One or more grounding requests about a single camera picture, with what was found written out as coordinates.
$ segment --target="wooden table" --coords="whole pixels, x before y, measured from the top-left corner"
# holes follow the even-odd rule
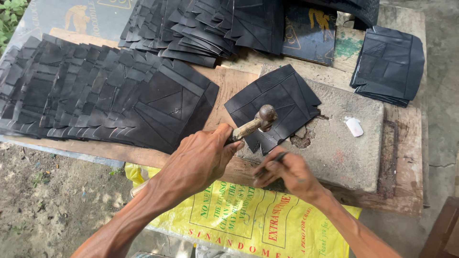
[[[418,36],[424,44],[425,52],[425,18],[422,12],[401,7],[381,6],[379,25]],[[74,43],[92,43],[112,47],[116,47],[118,44],[114,41],[62,29],[53,29],[50,34]],[[223,104],[235,93],[258,78],[258,73],[263,63],[276,66],[290,63],[303,77],[352,91],[349,81],[355,68],[363,39],[364,32],[362,31],[337,27],[335,58],[332,67],[283,56],[266,58],[249,49],[244,49],[237,59],[223,61],[222,67],[216,67],[215,69],[192,65],[194,69],[220,86],[215,107],[205,129],[213,129],[219,123],[229,123],[235,126]],[[424,170],[428,169],[426,88],[425,69],[419,92],[408,108],[399,108],[385,103],[385,119],[397,122],[399,131],[397,185],[394,198],[384,199],[374,194],[329,186],[341,203],[410,216],[421,215],[423,208],[423,168]],[[98,141],[36,140],[13,136],[5,136],[5,138],[157,168],[162,168],[169,156],[151,149]],[[231,160],[221,180],[241,185],[252,185],[252,178],[249,173],[255,166],[251,162],[235,157]]]

